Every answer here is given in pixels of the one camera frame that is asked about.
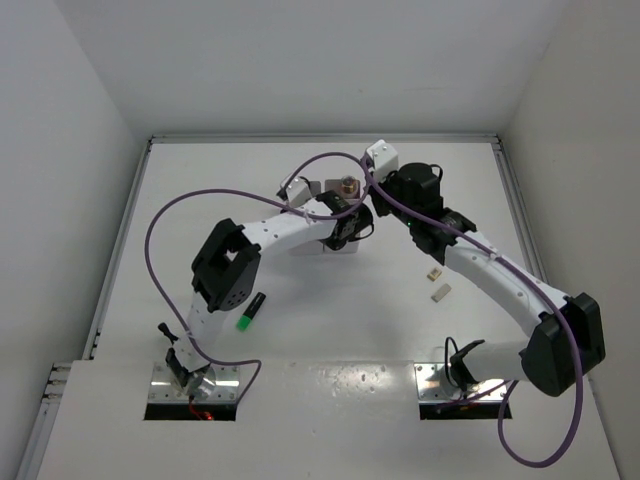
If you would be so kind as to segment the brown tape roll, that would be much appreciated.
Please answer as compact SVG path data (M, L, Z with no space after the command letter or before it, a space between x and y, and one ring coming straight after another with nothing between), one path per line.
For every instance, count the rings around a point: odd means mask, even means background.
M345 199L355 199L360 196L360 181L351 176L345 175L339 180L339 193Z

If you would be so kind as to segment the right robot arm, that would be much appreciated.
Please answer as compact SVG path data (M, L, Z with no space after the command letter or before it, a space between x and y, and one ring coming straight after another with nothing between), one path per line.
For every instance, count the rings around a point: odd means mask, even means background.
M601 312L586 293L571 297L501 256L476 225L445 207L440 176L423 163L399 165L363 160L373 178L376 213L404 223L416 247L462 275L488 295L520 326L524 342L492 344L484 339L464 346L449 360L453 384L465 390L484 380L528 381L557 397L606 356Z

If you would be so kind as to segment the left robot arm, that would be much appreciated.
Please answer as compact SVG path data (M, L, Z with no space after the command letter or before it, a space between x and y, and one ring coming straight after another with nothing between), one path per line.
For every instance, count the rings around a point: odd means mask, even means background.
M340 251L373 223L369 207L350 204L333 191L265 220L219 221L192 262L193 296L183 320L185 334L172 340L166 355L177 385L193 393L203 383L214 362L200 351L215 342L228 313L251 298L262 260L313 243Z

